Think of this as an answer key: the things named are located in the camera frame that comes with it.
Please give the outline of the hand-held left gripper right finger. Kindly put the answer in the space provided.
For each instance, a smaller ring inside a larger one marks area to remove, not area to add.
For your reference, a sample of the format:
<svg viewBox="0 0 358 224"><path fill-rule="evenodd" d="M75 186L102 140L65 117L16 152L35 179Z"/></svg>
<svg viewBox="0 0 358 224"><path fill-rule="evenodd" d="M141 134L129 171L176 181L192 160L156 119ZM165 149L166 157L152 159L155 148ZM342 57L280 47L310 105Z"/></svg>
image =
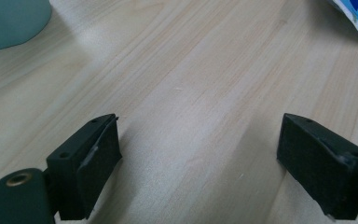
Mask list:
<svg viewBox="0 0 358 224"><path fill-rule="evenodd" d="M277 160L336 220L358 216L358 146L318 122L284 114Z"/></svg>

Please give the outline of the teal cup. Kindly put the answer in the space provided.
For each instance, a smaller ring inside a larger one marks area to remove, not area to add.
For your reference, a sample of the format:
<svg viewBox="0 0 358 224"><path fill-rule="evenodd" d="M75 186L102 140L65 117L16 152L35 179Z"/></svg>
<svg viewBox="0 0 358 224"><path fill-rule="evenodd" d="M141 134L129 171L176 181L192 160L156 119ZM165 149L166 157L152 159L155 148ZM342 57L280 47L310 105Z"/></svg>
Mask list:
<svg viewBox="0 0 358 224"><path fill-rule="evenodd" d="M51 14L49 0L0 0L0 49L23 44L38 35Z"/></svg>

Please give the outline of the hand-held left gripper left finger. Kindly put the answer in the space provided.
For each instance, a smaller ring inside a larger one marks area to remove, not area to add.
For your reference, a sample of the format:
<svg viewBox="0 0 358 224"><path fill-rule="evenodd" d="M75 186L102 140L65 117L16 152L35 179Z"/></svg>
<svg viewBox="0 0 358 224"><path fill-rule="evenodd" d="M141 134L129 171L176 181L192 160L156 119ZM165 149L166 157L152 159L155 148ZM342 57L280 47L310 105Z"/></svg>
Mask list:
<svg viewBox="0 0 358 224"><path fill-rule="evenodd" d="M47 157L61 219L90 216L121 158L114 114L87 122Z"/></svg>

